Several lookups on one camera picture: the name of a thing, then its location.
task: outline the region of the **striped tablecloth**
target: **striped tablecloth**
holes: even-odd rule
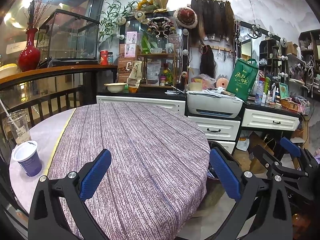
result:
[[[112,163],[85,202],[102,230],[111,240],[174,239],[206,193],[210,149],[204,133],[159,106],[82,106],[63,132],[48,177],[79,171],[103,148],[111,152]],[[64,199],[62,207],[79,236]]]

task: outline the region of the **blue cup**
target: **blue cup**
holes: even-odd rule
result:
[[[29,177],[36,176],[42,169],[37,148],[38,143],[36,141],[26,141],[12,152],[12,159],[20,164]]]

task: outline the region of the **white drawer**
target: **white drawer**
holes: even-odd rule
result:
[[[162,106],[164,108],[171,109],[181,115],[184,115],[184,110],[186,106],[186,102],[181,100],[117,97],[117,96],[97,96],[97,104],[107,103],[107,102],[135,102],[135,103],[151,104],[151,105]]]
[[[234,147],[236,146],[235,142],[224,142],[224,141],[216,141],[216,140],[210,140],[210,141],[215,141],[217,143],[220,143],[223,148],[227,150],[228,153],[232,154],[232,151]]]
[[[243,127],[254,127],[284,131],[294,131],[299,125],[299,118],[284,114],[245,109]]]
[[[207,139],[235,141],[240,122],[226,119],[188,116],[196,122]]]

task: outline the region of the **blue gripper pad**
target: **blue gripper pad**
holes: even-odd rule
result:
[[[210,151],[210,164],[220,179],[221,184],[226,190],[229,198],[233,198],[236,202],[238,202],[241,199],[240,183],[229,166],[225,163],[215,149]]]
[[[79,194],[79,197],[82,201],[92,198],[110,164],[111,153],[108,150],[105,150],[105,152],[101,155],[98,161],[93,165],[91,170],[82,180],[81,192]]]
[[[292,157],[300,157],[300,148],[286,137],[280,139],[280,145],[286,149]]]

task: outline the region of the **printer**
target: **printer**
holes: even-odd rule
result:
[[[187,92],[188,110],[192,114],[235,118],[241,110],[242,103],[239,98],[222,95],[213,90]]]

